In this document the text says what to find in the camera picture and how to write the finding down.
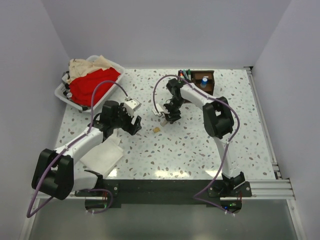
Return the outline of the grey blue cylinder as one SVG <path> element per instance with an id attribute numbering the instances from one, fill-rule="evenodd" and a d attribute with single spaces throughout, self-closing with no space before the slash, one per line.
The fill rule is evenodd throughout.
<path id="1" fill-rule="evenodd" d="M 207 87 L 207 84 L 208 84 L 208 78 L 205 76 L 201 80 L 200 87 L 204 89 Z"/>

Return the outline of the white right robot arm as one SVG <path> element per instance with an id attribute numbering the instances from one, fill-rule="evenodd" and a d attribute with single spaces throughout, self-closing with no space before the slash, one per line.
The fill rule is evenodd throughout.
<path id="1" fill-rule="evenodd" d="M 232 146 L 232 139 L 240 128 L 239 116 L 230 108 L 225 97 L 215 98 L 194 83 L 174 78 L 168 81 L 166 88 L 172 98 L 161 106 L 159 111 L 164 113 L 170 124 L 181 118 L 180 108 L 185 102 L 190 102 L 202 110 L 204 129 L 213 138 L 221 158 L 223 192 L 227 196 L 235 196 L 245 182 Z"/>

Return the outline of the green capped white marker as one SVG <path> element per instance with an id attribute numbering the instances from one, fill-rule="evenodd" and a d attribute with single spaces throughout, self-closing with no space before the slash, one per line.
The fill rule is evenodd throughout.
<path id="1" fill-rule="evenodd" d="M 190 69 L 187 70 L 187 74 L 188 74 L 188 78 L 191 79 L 191 70 Z"/>

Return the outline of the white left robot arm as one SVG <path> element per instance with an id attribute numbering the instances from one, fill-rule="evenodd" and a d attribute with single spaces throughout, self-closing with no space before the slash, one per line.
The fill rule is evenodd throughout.
<path id="1" fill-rule="evenodd" d="M 91 149 L 107 140 L 115 129 L 130 135 L 141 130 L 140 116 L 134 116 L 140 107 L 136 99 L 119 103 L 107 100 L 102 111 L 96 114 L 88 127 L 73 140 L 54 150 L 44 149 L 37 161 L 31 187 L 58 200 L 64 200 L 71 192 L 86 190 L 99 196 L 104 190 L 103 176 L 92 170 L 77 173 L 75 164 Z"/>

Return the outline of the brown wooden desk organizer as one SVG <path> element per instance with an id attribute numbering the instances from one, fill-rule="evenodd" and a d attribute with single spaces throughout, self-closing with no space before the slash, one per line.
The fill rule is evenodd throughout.
<path id="1" fill-rule="evenodd" d="M 198 88 L 213 95 L 215 88 L 214 70 L 179 70 L 178 76 L 190 80 Z"/>

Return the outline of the small tan sharpener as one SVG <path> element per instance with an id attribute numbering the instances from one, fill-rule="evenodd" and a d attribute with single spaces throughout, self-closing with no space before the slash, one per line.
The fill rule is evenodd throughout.
<path id="1" fill-rule="evenodd" d="M 153 129 L 153 132 L 154 132 L 154 133 L 158 133 L 159 131 L 160 131 L 160 128 L 159 128 L 159 127 L 156 127 L 156 128 Z"/>

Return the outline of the beige eraser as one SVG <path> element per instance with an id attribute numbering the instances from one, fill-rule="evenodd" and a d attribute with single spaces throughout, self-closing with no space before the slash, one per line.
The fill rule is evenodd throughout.
<path id="1" fill-rule="evenodd" d="M 167 120 L 164 120 L 163 122 L 160 123 L 160 125 L 161 125 L 162 127 L 164 127 L 167 123 L 168 123 L 168 121 L 167 121 Z"/>

